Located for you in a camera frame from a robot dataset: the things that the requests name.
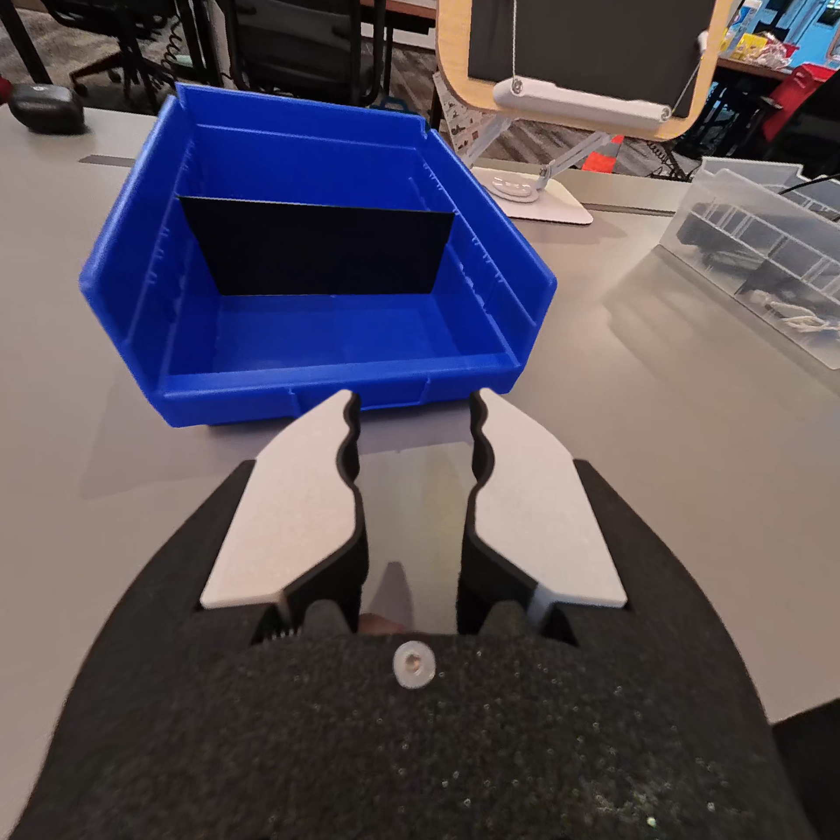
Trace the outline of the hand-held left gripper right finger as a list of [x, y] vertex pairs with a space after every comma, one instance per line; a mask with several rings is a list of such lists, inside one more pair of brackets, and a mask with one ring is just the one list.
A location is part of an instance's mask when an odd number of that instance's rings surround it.
[[469, 397], [475, 485], [456, 595], [457, 633], [519, 605], [531, 627], [561, 606], [623, 609], [628, 597], [570, 451], [488, 387]]

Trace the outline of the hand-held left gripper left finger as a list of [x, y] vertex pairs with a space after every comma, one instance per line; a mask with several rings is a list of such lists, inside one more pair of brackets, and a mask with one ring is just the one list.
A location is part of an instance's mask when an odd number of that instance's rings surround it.
[[331, 601], [352, 631], [369, 573], [361, 491], [361, 398], [343, 389], [255, 458], [203, 591], [205, 610], [272, 605], [288, 627]]

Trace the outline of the blue plastic bin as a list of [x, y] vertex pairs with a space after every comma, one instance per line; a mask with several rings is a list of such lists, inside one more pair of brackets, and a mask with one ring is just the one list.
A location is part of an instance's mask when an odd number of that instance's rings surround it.
[[[179, 196], [454, 212], [427, 295], [224, 297]], [[508, 393], [558, 283], [426, 121], [180, 85], [79, 278], [173, 427], [299, 417], [341, 389], [364, 410]]]

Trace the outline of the clear plastic bin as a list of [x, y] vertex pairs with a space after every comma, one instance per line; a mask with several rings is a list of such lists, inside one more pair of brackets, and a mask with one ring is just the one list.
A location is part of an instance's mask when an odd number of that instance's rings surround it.
[[[765, 256], [748, 274], [688, 261], [677, 228], [689, 214]], [[661, 246], [831, 371], [839, 369], [839, 182], [802, 166], [705, 157]]]

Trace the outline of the grey desk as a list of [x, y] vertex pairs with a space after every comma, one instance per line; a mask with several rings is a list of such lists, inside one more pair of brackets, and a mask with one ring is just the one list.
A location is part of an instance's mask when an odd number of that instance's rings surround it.
[[[2, 110], [2, 724], [29, 746], [138, 570], [286, 424], [173, 428], [143, 397], [77, 278], [154, 121], [87, 120]], [[667, 543], [787, 718], [838, 697], [838, 382], [685, 273], [667, 223], [520, 226], [559, 285], [508, 400]]]

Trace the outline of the black divider panel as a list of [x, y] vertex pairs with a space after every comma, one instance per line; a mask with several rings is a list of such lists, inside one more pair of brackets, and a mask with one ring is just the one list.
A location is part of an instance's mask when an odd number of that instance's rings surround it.
[[427, 295], [454, 212], [179, 196], [224, 297]]

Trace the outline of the orange traffic cone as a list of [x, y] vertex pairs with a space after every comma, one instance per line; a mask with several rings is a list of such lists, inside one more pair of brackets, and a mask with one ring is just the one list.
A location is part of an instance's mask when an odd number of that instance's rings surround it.
[[598, 150], [591, 152], [584, 160], [581, 170], [600, 174], [614, 173], [617, 156], [624, 142], [624, 136], [619, 134]]

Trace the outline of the printed paper sheet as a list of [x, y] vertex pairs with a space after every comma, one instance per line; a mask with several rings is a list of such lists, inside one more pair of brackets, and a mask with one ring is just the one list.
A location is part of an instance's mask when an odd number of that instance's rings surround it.
[[433, 75], [436, 101], [440, 106], [449, 141], [459, 159], [471, 169], [490, 145], [504, 133], [511, 121], [497, 112], [470, 108], [449, 89], [441, 72]]

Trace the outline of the black office chair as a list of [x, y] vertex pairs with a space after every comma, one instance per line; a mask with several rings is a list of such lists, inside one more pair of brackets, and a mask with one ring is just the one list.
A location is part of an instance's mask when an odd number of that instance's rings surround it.
[[373, 3], [372, 52], [359, 1], [219, 2], [229, 74], [241, 91], [370, 107], [384, 75], [386, 2]]

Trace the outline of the wood-framed black panel stand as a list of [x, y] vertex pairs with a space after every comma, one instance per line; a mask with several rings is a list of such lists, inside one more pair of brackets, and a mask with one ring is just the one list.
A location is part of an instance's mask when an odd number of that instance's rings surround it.
[[[486, 119], [462, 162], [511, 219], [586, 226], [560, 173], [615, 137], [663, 142], [698, 120], [732, 2], [437, 2], [447, 89]], [[539, 175], [478, 164], [516, 121], [586, 132]]]

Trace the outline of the red chair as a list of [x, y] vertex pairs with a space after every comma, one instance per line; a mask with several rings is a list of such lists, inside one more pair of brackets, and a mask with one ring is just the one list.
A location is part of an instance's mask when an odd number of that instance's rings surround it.
[[837, 72], [836, 66], [817, 65], [805, 62], [795, 67], [769, 94], [774, 105], [772, 113], [763, 121], [761, 135], [767, 143], [774, 140], [795, 111], [815, 92], [819, 91]]

